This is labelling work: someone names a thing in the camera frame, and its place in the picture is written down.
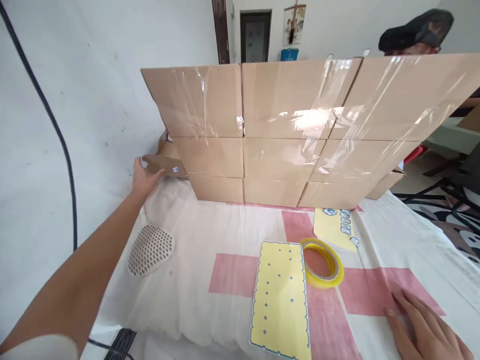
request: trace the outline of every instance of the hand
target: hand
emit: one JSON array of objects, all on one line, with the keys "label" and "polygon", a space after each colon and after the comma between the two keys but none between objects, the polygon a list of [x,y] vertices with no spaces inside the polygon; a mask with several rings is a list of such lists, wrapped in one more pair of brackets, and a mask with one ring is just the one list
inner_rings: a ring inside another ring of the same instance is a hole
[{"label": "hand", "polygon": [[474,360],[473,354],[453,330],[427,304],[406,290],[393,293],[405,309],[415,331],[415,344],[402,320],[390,308],[385,315],[403,360]]},{"label": "hand", "polygon": [[148,197],[157,187],[159,179],[165,175],[165,170],[160,169],[157,173],[151,174],[142,166],[140,158],[135,158],[133,165],[133,186],[132,194],[139,194],[142,197]]}]

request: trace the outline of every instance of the yellow tape roll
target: yellow tape roll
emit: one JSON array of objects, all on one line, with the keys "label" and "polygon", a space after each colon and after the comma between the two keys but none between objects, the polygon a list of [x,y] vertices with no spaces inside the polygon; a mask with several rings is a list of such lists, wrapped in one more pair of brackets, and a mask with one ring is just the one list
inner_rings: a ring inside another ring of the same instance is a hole
[{"label": "yellow tape roll", "polygon": [[337,287],[344,279],[344,266],[335,251],[323,241],[314,237],[306,237],[300,241],[303,250],[312,249],[326,260],[328,276],[320,276],[314,273],[304,258],[306,282],[319,289]]}]

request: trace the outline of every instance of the patterned rug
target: patterned rug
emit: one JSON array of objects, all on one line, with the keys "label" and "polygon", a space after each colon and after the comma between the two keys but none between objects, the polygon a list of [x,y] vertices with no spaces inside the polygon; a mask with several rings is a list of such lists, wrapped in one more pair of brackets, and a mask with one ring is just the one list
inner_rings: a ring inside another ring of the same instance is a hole
[{"label": "patterned rug", "polygon": [[[394,194],[404,200],[408,194]],[[443,196],[428,196],[418,198],[406,204],[414,212],[430,220],[443,230],[452,244],[460,252],[480,268],[480,236],[458,221],[450,211],[450,207]],[[458,212],[473,227],[480,230],[480,216],[478,213],[467,210]]]}]

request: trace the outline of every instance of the fingers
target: fingers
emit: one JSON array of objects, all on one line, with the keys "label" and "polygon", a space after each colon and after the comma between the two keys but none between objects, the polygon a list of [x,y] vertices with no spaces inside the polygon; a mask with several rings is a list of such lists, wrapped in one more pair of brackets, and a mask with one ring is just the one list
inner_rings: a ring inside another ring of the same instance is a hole
[{"label": "fingers", "polygon": [[137,168],[137,167],[142,167],[143,168],[142,161],[140,160],[140,156],[137,156],[135,158],[135,162],[133,163],[133,167],[134,168]]},{"label": "fingers", "polygon": [[157,180],[160,179],[162,176],[165,176],[165,169],[160,169],[155,174]]},{"label": "fingers", "polygon": [[395,300],[405,309],[408,318],[415,330],[415,336],[417,340],[424,339],[426,337],[432,337],[434,334],[430,330],[429,325],[425,321],[422,313],[413,306],[402,293],[392,293]]},{"label": "fingers", "polygon": [[433,310],[430,307],[426,307],[422,302],[420,302],[420,300],[416,296],[412,295],[410,292],[402,290],[402,293],[405,299],[407,299],[410,304],[412,304],[418,309],[418,311],[420,311],[421,316],[426,321],[428,327],[430,328],[431,332],[436,336],[436,338],[444,342],[445,344],[450,343],[450,341],[446,337],[444,330],[441,328],[437,320],[436,314],[433,312]]},{"label": "fingers", "polygon": [[403,324],[402,320],[389,307],[385,308],[385,315],[391,332],[393,333],[396,347],[402,359],[421,359],[420,353],[413,344],[412,340],[410,340],[407,329],[405,329],[405,325]]},{"label": "fingers", "polygon": [[458,335],[455,335],[455,337],[456,337],[456,340],[458,341],[458,347],[460,348],[460,352],[463,355],[463,358],[465,360],[475,360],[475,357],[472,354],[472,352],[470,351],[469,347],[467,345],[465,345],[465,343],[462,341],[461,338],[459,338]]},{"label": "fingers", "polygon": [[435,316],[436,320],[438,321],[438,324],[440,325],[441,330],[445,334],[445,337],[447,338],[448,342],[455,348],[459,349],[461,354],[463,355],[463,358],[465,360],[473,360],[474,356],[470,349],[468,348],[467,345],[462,341],[461,338],[448,326],[448,324],[435,313],[430,306],[428,306],[423,300],[418,299],[418,301],[426,307],[429,311],[432,312],[432,314]]}]

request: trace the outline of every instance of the door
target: door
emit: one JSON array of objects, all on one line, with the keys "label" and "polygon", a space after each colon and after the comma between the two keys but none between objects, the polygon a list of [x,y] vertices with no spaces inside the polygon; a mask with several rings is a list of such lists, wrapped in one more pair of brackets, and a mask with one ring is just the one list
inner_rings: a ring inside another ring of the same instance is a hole
[{"label": "door", "polygon": [[261,63],[269,59],[272,11],[241,12],[241,62]]}]

